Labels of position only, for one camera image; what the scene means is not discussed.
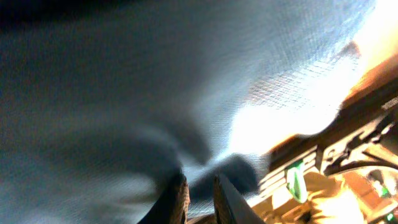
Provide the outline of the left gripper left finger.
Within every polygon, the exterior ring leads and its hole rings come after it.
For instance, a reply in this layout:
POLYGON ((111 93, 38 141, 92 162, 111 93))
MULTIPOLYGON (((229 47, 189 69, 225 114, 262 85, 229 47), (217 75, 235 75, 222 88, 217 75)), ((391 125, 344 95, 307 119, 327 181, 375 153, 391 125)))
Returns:
POLYGON ((173 176, 159 199, 138 224, 186 224, 190 204, 187 178, 173 176))

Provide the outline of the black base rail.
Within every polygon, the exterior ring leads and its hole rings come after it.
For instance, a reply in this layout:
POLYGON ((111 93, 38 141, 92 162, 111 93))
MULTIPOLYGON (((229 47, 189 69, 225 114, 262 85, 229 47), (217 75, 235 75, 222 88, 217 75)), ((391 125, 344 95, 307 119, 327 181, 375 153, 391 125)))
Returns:
POLYGON ((287 189, 287 171, 298 165, 295 184, 309 172, 346 179, 368 223, 397 223, 397 79, 345 108, 322 133, 279 146, 271 158, 259 183, 263 202, 253 207, 263 220, 272 213, 291 222, 310 218, 308 204, 287 189))

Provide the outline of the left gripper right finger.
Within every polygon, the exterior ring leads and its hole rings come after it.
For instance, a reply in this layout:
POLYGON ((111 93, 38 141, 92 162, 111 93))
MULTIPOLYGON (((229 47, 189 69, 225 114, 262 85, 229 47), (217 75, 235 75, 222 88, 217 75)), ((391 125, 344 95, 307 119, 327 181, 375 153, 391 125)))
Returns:
POLYGON ((213 203, 218 224, 264 224, 223 174, 214 178, 213 203))

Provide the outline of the blue polo shirt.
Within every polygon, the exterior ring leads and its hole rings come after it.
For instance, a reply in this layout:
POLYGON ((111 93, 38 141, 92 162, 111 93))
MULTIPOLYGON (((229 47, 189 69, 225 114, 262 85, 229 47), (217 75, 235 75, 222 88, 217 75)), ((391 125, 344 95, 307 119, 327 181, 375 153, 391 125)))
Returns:
POLYGON ((375 1, 2 1, 1 222, 137 223, 178 173, 189 217, 224 173, 315 134, 360 79, 375 1))

